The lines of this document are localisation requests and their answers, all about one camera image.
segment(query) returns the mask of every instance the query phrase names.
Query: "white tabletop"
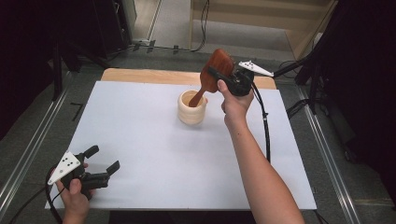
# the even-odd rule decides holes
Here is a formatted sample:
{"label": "white tabletop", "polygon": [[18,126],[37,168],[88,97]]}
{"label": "white tabletop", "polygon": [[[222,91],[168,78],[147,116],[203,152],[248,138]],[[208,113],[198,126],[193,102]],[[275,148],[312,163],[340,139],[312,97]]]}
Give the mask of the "white tabletop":
{"label": "white tabletop", "polygon": [[[120,169],[98,189],[91,208],[110,210],[248,210],[224,114],[222,95],[206,93],[205,119],[187,126],[177,118],[177,97],[199,86],[96,82],[69,149],[97,145],[87,172]],[[268,115],[272,164],[300,209],[316,209],[279,91],[260,90]],[[253,101],[247,121],[265,154],[262,111]],[[57,194],[53,188],[52,198]],[[56,199],[56,207],[63,207]]]}

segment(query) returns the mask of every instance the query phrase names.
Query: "gray floor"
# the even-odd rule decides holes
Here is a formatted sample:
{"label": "gray floor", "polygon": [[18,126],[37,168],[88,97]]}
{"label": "gray floor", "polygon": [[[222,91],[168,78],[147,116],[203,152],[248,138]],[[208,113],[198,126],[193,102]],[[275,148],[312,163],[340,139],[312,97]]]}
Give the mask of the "gray floor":
{"label": "gray floor", "polygon": [[[185,38],[180,37],[180,35],[172,37],[171,34],[178,33],[166,33],[165,30],[172,29],[166,29],[160,25],[163,22],[163,18],[170,17],[171,15],[171,12],[166,9],[173,7],[167,4],[174,2],[181,4],[181,0],[163,0],[159,18],[153,33],[153,38],[157,40],[157,46],[172,47],[175,44],[181,43],[182,39],[185,41]],[[226,24],[218,25],[222,26],[222,29],[228,29],[231,33],[235,32],[232,27]],[[249,32],[248,28],[249,27],[244,28],[246,29],[244,34]],[[223,47],[233,52],[231,54],[236,61],[252,60],[256,64],[265,66],[265,68],[270,71],[275,71],[282,62],[292,59],[290,50],[287,48],[287,43],[284,42],[282,31],[263,31],[269,33],[275,32],[275,34],[266,37],[270,38],[270,36],[272,36],[272,40],[266,40],[269,42],[259,39],[263,49],[256,50],[254,49],[255,45],[253,40],[249,41],[248,44],[244,41],[238,42],[238,38],[245,39],[245,37],[238,36],[237,33],[228,35],[230,38],[224,39],[224,41],[220,42],[221,45],[219,45],[219,43],[216,42],[219,40],[216,39],[214,33],[212,33],[216,29],[212,29],[213,28],[209,28],[208,24],[207,44],[203,52],[180,52],[174,55],[170,50],[155,49],[149,54],[147,54],[144,49],[135,52],[129,50],[121,53],[116,59],[109,63],[114,67],[121,68],[151,68],[199,72],[210,56],[212,49]],[[279,42],[277,45],[267,44],[267,47],[265,47],[265,43],[275,43],[277,41]],[[247,49],[254,49],[254,52],[251,51],[251,53],[248,53]],[[45,138],[40,142],[39,149],[34,155],[35,159],[30,164],[27,173],[24,174],[24,179],[19,185],[18,190],[15,192],[15,195],[11,195],[13,196],[13,200],[4,213],[3,218],[0,218],[1,223],[8,223],[21,205],[44,186],[44,177],[48,169],[53,163],[57,162],[67,150],[68,144],[78,125],[80,115],[77,120],[73,121],[73,117],[76,115],[78,109],[74,105],[71,105],[71,103],[85,104],[88,101],[94,82],[100,79],[102,73],[103,70],[96,64],[85,64],[81,72],[73,76],[74,80],[64,98],[62,107],[51,123]],[[288,73],[289,77],[293,77],[294,75],[293,72]],[[286,108],[300,99],[298,87],[293,84],[292,79],[280,77],[276,80],[276,85],[281,91]],[[34,103],[20,117],[8,135],[0,142],[2,155],[2,157],[0,157],[0,165],[2,167],[0,184],[2,187],[6,184],[19,158],[28,147],[40,121],[46,115],[50,107],[51,96],[52,87],[49,86],[35,99]],[[336,165],[346,182],[348,192],[356,206],[361,223],[396,223],[396,213],[390,209],[392,207],[391,201],[379,181],[378,175],[364,164],[353,164],[346,161],[342,145],[332,123],[323,115],[320,109],[318,109],[318,119],[329,143],[329,147],[332,150]],[[303,110],[300,111],[290,120],[290,124],[294,131],[304,167],[314,192],[318,211],[329,223],[347,223],[347,218],[345,217],[337,193],[334,190],[329,172],[318,149],[318,143],[312,133],[312,128],[305,112]],[[17,223],[55,223],[50,212],[44,209],[45,201],[44,194],[39,195],[39,197],[32,201],[22,212]],[[307,223],[319,223],[312,211],[303,211],[303,214]],[[172,214],[172,216],[176,223],[193,223],[191,220],[188,221],[186,217],[180,216],[180,214]],[[87,223],[107,223],[108,219],[108,211],[92,210]]]}

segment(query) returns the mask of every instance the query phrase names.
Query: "table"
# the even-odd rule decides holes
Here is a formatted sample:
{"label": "table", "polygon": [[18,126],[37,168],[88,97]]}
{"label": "table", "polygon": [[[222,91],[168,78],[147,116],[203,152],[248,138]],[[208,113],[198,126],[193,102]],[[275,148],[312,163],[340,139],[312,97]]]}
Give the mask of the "table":
{"label": "table", "polygon": [[[206,0],[191,0],[192,21],[200,20]],[[296,60],[304,56],[319,32],[323,32],[337,1],[334,0],[212,0],[208,21],[271,27],[286,30]]]}
{"label": "table", "polygon": [[[268,108],[274,167],[301,209],[316,209],[304,166],[274,81],[255,78]],[[109,210],[248,210],[220,93],[209,93],[205,119],[187,126],[177,118],[177,97],[200,88],[199,73],[107,69],[96,82],[69,149],[100,151],[88,172],[120,160],[109,187],[97,190],[92,208]],[[250,130],[263,138],[258,104],[247,113]],[[55,200],[56,207],[62,207]]]}

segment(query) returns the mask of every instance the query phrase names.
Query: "gray carpet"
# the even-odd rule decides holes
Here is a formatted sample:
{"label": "gray carpet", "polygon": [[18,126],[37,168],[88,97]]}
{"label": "gray carpet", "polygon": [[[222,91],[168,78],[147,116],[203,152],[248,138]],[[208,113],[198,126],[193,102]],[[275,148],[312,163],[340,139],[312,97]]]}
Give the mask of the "gray carpet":
{"label": "gray carpet", "polygon": [[[119,68],[200,72],[209,56],[206,53],[191,52],[179,52],[174,55],[170,50],[160,49],[155,49],[152,53],[147,54],[144,49],[141,49],[135,52],[131,50],[125,51],[109,63],[113,67]],[[252,60],[270,71],[275,71],[281,64],[281,62],[254,58],[235,58],[235,60],[237,62]],[[102,74],[103,69],[98,65],[87,63],[82,67],[80,73],[76,75],[61,110],[53,121],[1,223],[8,223],[23,203],[44,187],[48,169],[52,164],[59,161],[67,150],[81,116],[79,114],[78,118],[73,121],[78,107],[71,104],[85,104],[89,99],[94,82],[99,80]],[[294,76],[294,73],[290,72],[288,76]],[[276,80],[276,85],[281,92],[286,108],[300,100],[297,87],[293,84],[292,79],[280,77]],[[52,86],[49,86],[37,96],[8,135],[0,142],[2,153],[0,158],[2,167],[2,172],[0,173],[1,186],[4,186],[21,154],[29,144],[36,127],[50,106],[51,97]],[[362,223],[396,223],[396,212],[391,211],[391,204],[388,201],[389,196],[384,191],[377,174],[364,164],[347,162],[344,159],[342,146],[331,121],[319,109],[318,117],[350,194],[358,202],[356,206]],[[302,110],[296,114],[290,120],[290,124],[303,158],[308,179],[314,191],[318,212],[329,223],[347,223],[326,166],[318,151],[318,144],[312,134],[305,112]],[[44,209],[45,202],[46,198],[44,193],[42,193],[25,208],[17,223],[55,223],[50,211]],[[303,214],[307,223],[319,223],[314,212],[303,211]],[[189,214],[171,213],[170,215],[175,223],[193,223],[189,217],[194,218],[194,216]],[[108,221],[108,211],[91,210],[87,223],[100,224],[108,223]]]}

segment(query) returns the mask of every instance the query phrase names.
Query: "wooden spatula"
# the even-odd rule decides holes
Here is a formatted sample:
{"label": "wooden spatula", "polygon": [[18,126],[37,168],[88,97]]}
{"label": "wooden spatula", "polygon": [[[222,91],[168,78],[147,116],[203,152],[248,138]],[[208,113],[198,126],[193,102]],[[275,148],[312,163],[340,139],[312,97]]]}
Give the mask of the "wooden spatula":
{"label": "wooden spatula", "polygon": [[229,77],[233,72],[233,58],[223,49],[216,49],[212,53],[212,56],[210,56],[209,61],[207,61],[200,74],[201,89],[192,97],[189,107],[196,107],[205,91],[214,93],[219,90],[218,81],[207,72],[209,66],[212,66],[224,76]]}

